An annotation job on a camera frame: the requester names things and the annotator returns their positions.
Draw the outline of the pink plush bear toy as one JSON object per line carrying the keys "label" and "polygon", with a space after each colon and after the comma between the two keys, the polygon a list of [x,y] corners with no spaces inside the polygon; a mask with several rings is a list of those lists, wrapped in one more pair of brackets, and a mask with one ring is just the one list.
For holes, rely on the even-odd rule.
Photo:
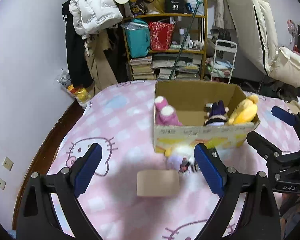
{"label": "pink plush bear toy", "polygon": [[157,96],[154,99],[156,110],[155,124],[161,126],[182,126],[176,110],[172,107],[165,97]]}

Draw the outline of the white puffer jacket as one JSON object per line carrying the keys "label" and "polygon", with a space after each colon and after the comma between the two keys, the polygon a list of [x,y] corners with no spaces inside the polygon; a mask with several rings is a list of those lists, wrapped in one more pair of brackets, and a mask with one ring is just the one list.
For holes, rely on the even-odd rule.
{"label": "white puffer jacket", "polygon": [[70,0],[69,10],[74,29],[84,40],[123,19],[113,0]]}

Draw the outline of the small brown cardboard piece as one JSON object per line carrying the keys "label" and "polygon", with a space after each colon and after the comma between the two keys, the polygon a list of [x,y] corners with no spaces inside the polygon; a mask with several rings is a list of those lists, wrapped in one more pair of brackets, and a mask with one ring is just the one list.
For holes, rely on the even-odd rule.
{"label": "small brown cardboard piece", "polygon": [[176,170],[143,170],[137,173],[138,197],[170,197],[179,191],[180,181]]}

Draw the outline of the red patterned bag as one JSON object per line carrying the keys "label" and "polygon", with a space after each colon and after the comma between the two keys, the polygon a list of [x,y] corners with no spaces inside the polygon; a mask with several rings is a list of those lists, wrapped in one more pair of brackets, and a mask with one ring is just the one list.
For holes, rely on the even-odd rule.
{"label": "red patterned bag", "polygon": [[166,51],[170,48],[175,25],[162,22],[150,22],[150,44],[153,51]]}

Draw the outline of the yellow wooden shelf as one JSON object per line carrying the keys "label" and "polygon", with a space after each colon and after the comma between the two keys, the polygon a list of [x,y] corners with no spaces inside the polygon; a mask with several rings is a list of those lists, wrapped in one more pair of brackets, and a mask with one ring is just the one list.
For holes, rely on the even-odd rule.
{"label": "yellow wooden shelf", "polygon": [[[187,27],[185,37],[181,45],[179,46],[179,49],[171,49],[171,38],[172,38],[172,30],[168,28],[167,35],[161,35],[159,32],[152,35],[150,33],[150,39],[153,38],[154,45],[151,46],[151,50],[149,53],[177,53],[177,59],[176,62],[173,65],[173,70],[170,74],[172,76],[172,73],[175,71],[177,67],[177,63],[179,61],[179,57],[182,53],[193,53],[193,54],[202,54],[202,61],[200,64],[200,70],[198,73],[200,74],[200,78],[204,78],[204,71],[205,71],[205,60],[206,60],[206,48],[207,48],[207,0],[198,1],[196,0],[196,7],[193,12],[193,14],[147,14],[147,15],[139,15],[136,17],[128,17],[123,19],[123,23],[126,23],[128,21],[138,20],[138,19],[147,19],[151,17],[164,17],[167,18],[168,16],[171,17],[190,17],[190,23]],[[184,44],[186,41],[187,36],[189,35],[189,31],[192,29],[192,24],[194,22],[194,19],[198,18],[198,38],[200,42],[202,42],[202,49],[200,50],[194,50],[194,49],[184,49]]]}

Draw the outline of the purple plush doll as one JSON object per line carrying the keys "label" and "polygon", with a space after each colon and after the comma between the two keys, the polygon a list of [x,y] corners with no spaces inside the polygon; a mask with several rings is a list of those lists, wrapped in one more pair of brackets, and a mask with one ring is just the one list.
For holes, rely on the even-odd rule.
{"label": "purple plush doll", "polygon": [[206,114],[205,126],[222,126],[228,121],[229,108],[224,106],[224,102],[219,100],[215,103],[207,103],[205,108]]}

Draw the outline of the printed cardboard box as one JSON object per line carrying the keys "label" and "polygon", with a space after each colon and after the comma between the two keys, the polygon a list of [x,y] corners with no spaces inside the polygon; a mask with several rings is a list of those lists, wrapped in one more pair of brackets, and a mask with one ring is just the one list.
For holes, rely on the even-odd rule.
{"label": "printed cardboard box", "polygon": [[250,122],[234,125],[206,125],[208,104],[223,101],[230,116],[246,98],[238,85],[210,81],[159,81],[155,96],[163,96],[175,109],[181,126],[154,124],[154,150],[164,153],[177,146],[196,146],[204,143],[207,148],[239,147],[247,134],[260,124],[258,116]]}

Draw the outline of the purple toy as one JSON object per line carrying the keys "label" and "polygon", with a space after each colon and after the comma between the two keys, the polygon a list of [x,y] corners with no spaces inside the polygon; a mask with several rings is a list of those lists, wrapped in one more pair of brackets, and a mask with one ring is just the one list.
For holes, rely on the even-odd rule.
{"label": "purple toy", "polygon": [[194,157],[170,155],[166,159],[166,164],[169,170],[177,170],[179,174],[197,173],[200,170]]}

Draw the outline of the black box marked 40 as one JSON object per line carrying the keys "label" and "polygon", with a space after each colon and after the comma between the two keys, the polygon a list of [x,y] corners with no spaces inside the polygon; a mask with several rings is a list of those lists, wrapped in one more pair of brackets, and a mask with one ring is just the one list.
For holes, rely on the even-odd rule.
{"label": "black box marked 40", "polygon": [[183,14],[184,0],[165,0],[165,12],[168,14]]}

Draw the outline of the white fluffy plush toy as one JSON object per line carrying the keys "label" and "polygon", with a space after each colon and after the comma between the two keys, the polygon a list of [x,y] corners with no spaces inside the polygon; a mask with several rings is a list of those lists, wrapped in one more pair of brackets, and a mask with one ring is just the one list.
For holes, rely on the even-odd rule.
{"label": "white fluffy plush toy", "polygon": [[186,158],[186,160],[191,164],[194,164],[195,162],[194,146],[187,144],[172,146],[165,151],[164,155],[167,158],[171,156],[180,156],[182,158]]}

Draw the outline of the white metal trolley cart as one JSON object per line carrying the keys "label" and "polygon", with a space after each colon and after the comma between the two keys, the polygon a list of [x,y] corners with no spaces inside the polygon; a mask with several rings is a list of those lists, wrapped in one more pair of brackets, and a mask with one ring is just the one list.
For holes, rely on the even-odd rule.
{"label": "white metal trolley cart", "polygon": [[213,57],[206,59],[207,72],[210,74],[210,81],[224,81],[230,83],[238,50],[235,42],[217,39],[208,39],[207,44],[213,49]]}

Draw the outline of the teal storage bag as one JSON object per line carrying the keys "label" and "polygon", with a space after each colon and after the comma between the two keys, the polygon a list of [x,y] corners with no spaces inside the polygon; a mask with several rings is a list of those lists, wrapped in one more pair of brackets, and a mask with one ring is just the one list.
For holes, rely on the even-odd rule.
{"label": "teal storage bag", "polygon": [[143,20],[133,19],[121,27],[125,30],[131,57],[145,57],[150,50],[149,25]]}

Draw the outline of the cream folded mattress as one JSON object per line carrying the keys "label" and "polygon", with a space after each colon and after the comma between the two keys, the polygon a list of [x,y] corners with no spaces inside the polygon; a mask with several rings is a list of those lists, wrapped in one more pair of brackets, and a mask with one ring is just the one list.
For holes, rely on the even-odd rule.
{"label": "cream folded mattress", "polygon": [[226,0],[239,48],[264,75],[300,87],[300,55],[278,46],[269,0]]}

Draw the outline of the green broom stick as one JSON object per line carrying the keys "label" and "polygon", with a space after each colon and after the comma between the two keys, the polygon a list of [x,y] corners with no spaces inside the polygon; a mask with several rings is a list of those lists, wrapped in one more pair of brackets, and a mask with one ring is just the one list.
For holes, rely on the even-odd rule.
{"label": "green broom stick", "polygon": [[171,80],[171,78],[172,78],[172,76],[173,76],[173,74],[174,74],[174,72],[175,72],[175,69],[176,69],[177,64],[178,64],[178,62],[179,62],[179,59],[180,59],[180,56],[181,56],[181,54],[182,54],[182,52],[183,52],[183,50],[184,50],[185,42],[186,42],[186,39],[187,39],[187,37],[188,37],[188,35],[189,35],[189,31],[191,30],[192,24],[193,24],[193,22],[194,22],[194,18],[196,17],[198,8],[199,8],[199,6],[200,6],[202,3],[203,3],[202,1],[196,0],[196,6],[195,6],[195,9],[194,9],[194,12],[193,12],[193,14],[192,14],[192,17],[191,17],[189,26],[188,26],[188,28],[187,28],[187,31],[186,31],[186,33],[185,33],[184,39],[183,39],[183,41],[182,41],[182,43],[181,43],[181,47],[180,47],[180,49],[179,49],[177,58],[175,59],[174,65],[173,65],[172,70],[171,70],[171,72],[170,72],[170,75],[169,75],[169,78],[168,78],[169,80]]}

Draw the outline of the yellow round plush pouch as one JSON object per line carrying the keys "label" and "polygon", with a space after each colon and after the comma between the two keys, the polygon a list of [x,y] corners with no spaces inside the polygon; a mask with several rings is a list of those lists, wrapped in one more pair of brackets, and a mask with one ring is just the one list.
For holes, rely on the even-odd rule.
{"label": "yellow round plush pouch", "polygon": [[258,96],[254,94],[251,94],[242,100],[235,108],[226,124],[236,125],[251,122],[257,114],[258,102]]}

